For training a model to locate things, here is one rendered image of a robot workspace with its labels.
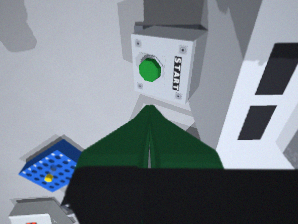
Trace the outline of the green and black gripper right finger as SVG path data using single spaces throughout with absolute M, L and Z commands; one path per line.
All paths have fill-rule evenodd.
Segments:
M 224 168 L 216 150 L 166 119 L 150 105 L 151 168 Z

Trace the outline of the blue tube rack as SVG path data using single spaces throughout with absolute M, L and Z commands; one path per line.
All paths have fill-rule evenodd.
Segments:
M 81 153 L 80 150 L 62 139 L 28 161 L 19 175 L 54 192 L 69 183 Z M 45 176 L 51 168 L 55 168 L 56 172 L 52 181 L 46 182 Z

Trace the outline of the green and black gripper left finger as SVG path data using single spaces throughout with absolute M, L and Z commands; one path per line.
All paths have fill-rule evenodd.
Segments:
M 135 118 L 83 150 L 75 169 L 82 166 L 148 168 L 149 126 L 150 106 L 145 105 Z

